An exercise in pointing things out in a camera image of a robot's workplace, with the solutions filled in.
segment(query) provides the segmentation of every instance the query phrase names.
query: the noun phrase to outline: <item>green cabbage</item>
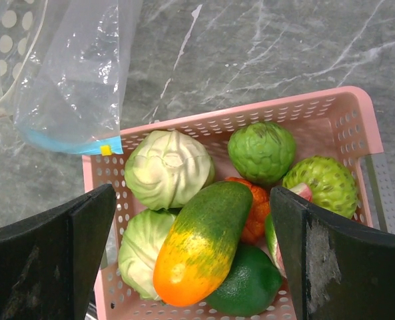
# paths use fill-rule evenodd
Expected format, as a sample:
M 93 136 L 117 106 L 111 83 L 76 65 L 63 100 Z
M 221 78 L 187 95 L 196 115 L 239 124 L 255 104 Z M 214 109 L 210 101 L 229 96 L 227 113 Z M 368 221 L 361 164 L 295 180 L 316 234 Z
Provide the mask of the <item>green cabbage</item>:
M 125 232 L 117 258 L 123 281 L 139 293 L 141 299 L 156 300 L 153 271 L 159 251 L 176 219 L 174 210 L 145 209 L 133 217 Z
M 151 132 L 125 165 L 128 188 L 152 210 L 183 207 L 214 181 L 214 174 L 204 146 L 176 130 Z

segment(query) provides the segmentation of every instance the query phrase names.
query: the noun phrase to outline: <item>watermelon slice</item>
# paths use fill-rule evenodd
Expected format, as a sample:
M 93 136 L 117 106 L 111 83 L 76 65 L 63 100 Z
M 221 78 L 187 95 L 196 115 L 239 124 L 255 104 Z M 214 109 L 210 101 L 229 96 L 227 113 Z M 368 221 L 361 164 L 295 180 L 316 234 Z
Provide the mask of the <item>watermelon slice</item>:
M 312 201 L 311 189 L 305 183 L 299 183 L 290 190 L 307 201 Z M 274 231 L 274 223 L 272 222 L 272 215 L 268 215 L 268 217 L 265 219 L 265 239 L 268 249 L 268 256 L 270 257 L 272 263 L 280 271 L 280 274 L 286 278 L 282 254 L 280 252 L 280 247 L 278 246 L 276 232 Z

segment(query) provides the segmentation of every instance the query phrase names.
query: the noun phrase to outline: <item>marble surface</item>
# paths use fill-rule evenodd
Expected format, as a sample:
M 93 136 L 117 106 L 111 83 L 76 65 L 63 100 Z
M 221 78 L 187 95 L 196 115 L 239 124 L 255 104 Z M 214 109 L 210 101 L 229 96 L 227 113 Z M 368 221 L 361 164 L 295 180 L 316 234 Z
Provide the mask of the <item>marble surface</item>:
M 372 97 L 395 188 L 395 0 L 146 0 L 121 127 L 341 85 Z M 0 226 L 83 192 L 80 157 L 0 119 Z

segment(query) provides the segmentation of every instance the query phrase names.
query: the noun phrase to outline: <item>round green fruit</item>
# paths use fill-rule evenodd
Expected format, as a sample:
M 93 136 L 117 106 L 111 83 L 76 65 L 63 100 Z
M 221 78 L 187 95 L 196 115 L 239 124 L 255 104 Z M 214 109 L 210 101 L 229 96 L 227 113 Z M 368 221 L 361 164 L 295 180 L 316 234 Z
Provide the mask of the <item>round green fruit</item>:
M 265 252 L 239 243 L 230 272 L 206 302 L 227 315 L 251 317 L 270 306 L 281 285 L 282 276 Z
M 315 155 L 298 162 L 283 178 L 282 185 L 291 189 L 299 183 L 312 191 L 312 202 L 343 217 L 356 212 L 358 188 L 351 172 L 332 157 Z
M 294 161 L 296 142 L 292 134 L 274 122 L 260 122 L 235 131 L 228 142 L 234 168 L 253 183 L 273 184 Z

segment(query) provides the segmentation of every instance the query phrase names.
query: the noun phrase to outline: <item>clear ziplock bag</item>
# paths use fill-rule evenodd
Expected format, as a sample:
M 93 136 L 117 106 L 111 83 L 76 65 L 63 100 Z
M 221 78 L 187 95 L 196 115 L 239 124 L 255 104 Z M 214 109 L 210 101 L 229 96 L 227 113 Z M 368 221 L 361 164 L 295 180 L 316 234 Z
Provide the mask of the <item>clear ziplock bag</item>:
M 32 2 L 41 22 L 7 99 L 22 139 L 63 153 L 123 153 L 121 109 L 142 0 Z

